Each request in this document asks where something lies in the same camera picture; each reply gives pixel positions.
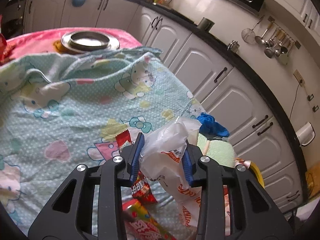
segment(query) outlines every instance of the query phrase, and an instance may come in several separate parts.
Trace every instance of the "power cord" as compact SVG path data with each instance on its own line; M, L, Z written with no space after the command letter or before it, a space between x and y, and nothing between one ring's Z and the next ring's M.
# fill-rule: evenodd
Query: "power cord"
M296 97L294 98L294 102L293 102L293 105L292 105L292 108L291 108L290 117L289 117L289 120L290 120L290 121L291 121L291 115L292 115L292 111L293 111L294 103L295 103L295 102L296 102L296 100L297 100L298 89L299 89L299 87L300 87L300 85L301 85L302 83L303 83L303 81L302 81L302 80L300 80L300 81L299 81L299 85L298 85L297 90L296 90Z

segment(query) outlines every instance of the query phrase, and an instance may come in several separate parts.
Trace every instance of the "cabinet handle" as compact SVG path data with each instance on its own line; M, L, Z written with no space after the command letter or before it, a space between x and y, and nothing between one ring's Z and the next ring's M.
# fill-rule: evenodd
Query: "cabinet handle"
M262 119L260 122L258 122L257 124L254 124L253 126L252 126L252 128L256 128L257 126L259 126L260 124L262 124L265 120L267 120L268 119L268 115L266 115L265 117L264 117L264 119Z
M312 19L310 19L310 24L308 26L309 29L311 28L311 24L312 24Z
M30 2L30 5L29 5L29 14L31 13L31 5L32 5L32 1Z
M100 7L101 7L101 5L102 5L102 1L103 1L103 0L101 0L101 1L100 1L100 4L99 4L99 7L98 7L98 10L100 10Z
M299 195L297 195L295 198L293 198L293 199L288 199L288 202L292 202L292 201L294 201L294 200L296 200L298 197L300 197L300 194Z
M106 2L106 6L103 8L103 10L105 11L106 7L108 6L109 0L107 0Z
M303 22L304 22L304 23L306 22L307 17L308 17L308 14L305 14L305 15L304 15L304 19L303 19Z
M292 198L292 197L294 197L295 195L297 195L299 193L299 191L297 191L295 194L293 194L292 196L289 196L289 197L287 197L287 198Z
M153 19L153 21L151 23L151 28L153 28L153 24L154 24L155 20L157 20L157 19L159 19L159 17L156 17L156 18Z
M269 125L267 128L265 128L262 132L258 132L258 136L262 135L262 134L265 133L267 130L269 130L269 128L270 128L271 126L273 126L273 122L271 122L270 125Z
M163 18L161 18L161 19L157 22L157 24L156 24L156 30L158 29L158 24L159 24L159 22L162 22L162 20L163 20Z
M225 71L227 71L227 70L228 70L228 69L225 67L225 68L219 73L219 75L216 77L216 79L215 79L213 82L217 83L218 78L221 77L221 75L222 75Z

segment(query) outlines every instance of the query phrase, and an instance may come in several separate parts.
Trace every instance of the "black countertop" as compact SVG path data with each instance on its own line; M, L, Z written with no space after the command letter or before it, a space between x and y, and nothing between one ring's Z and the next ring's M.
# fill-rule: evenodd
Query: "black countertop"
M275 118L279 122L285 136L290 144L291 150L295 157L298 171L300 174L300 181L302 186L303 200L307 201L308 192L307 192L307 182L305 178L305 172L307 171L306 162L303 156L303 152L300 148L299 140L296 136L296 133L290 123L290 120L283 110L282 106L271 92L269 87L265 82L257 75L257 73L241 58L239 55L233 53L232 51L227 50L226 44L218 40L212 34L199 30L197 25L186 21L185 19L171 13L169 10L162 8L161 6L153 5L151 3L145 2L145 0L127 0L130 2L138 3L144 7L147 7L151 10L156 11L157 13L168 17L169 19L179 23L186 29L190 30L193 34L198 36L201 40L206 42L211 46L215 51L217 51L224 59L226 59L233 67L237 68L251 83L251 85L258 91L261 97L264 99L268 107L273 112Z

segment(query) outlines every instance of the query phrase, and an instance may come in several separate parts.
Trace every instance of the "metal screw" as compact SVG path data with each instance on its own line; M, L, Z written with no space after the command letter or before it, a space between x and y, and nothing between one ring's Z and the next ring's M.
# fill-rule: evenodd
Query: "metal screw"
M83 164L80 164L78 167L77 167L77 171L84 171L85 170L85 165Z
M207 157L207 156L202 156L202 157L200 158L200 160L201 160L203 163L208 163L208 162L210 161L210 158Z
M115 163L120 163L120 162L122 162L122 160L123 160L123 158L121 156L116 156L116 157L113 158L113 161Z
M238 165L238 166L237 166L237 169L238 169L238 171L245 171L245 170L246 170L246 167L241 164L241 165Z

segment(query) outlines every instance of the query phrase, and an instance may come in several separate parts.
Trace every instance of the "power outlet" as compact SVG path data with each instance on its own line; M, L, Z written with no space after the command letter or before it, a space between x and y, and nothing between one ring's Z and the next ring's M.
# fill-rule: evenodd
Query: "power outlet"
M298 80L298 82L300 82L300 80L302 80L302 83L300 84L300 86L304 87L305 82L304 79L302 78L302 76L300 75L299 71L296 69L296 71L293 73L293 75L296 77L296 79Z

